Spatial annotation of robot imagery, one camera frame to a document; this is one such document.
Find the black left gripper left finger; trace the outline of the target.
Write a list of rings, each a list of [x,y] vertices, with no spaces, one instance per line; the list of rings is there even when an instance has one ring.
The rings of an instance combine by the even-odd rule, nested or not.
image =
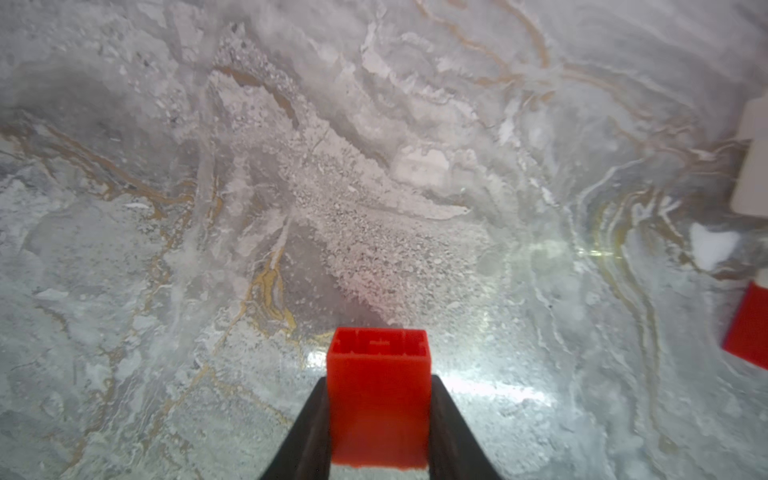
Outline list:
[[[330,402],[321,377],[260,479],[328,480],[330,469]]]

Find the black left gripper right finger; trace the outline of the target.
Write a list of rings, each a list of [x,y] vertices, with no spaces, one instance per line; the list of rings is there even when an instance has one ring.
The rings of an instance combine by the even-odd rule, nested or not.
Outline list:
[[[431,376],[428,437],[431,480],[501,480],[439,376]]]

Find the small red lego brick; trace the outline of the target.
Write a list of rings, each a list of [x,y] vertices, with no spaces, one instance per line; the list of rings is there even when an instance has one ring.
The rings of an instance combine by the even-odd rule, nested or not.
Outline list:
[[[332,462],[355,468],[426,468],[431,400],[427,332],[339,327],[326,367]]]

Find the left white plastic bin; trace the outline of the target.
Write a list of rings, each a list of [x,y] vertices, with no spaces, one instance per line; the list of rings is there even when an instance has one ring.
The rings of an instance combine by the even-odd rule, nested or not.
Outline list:
[[[736,132],[749,142],[740,167],[730,207],[737,214],[767,218],[767,92],[749,100]]]

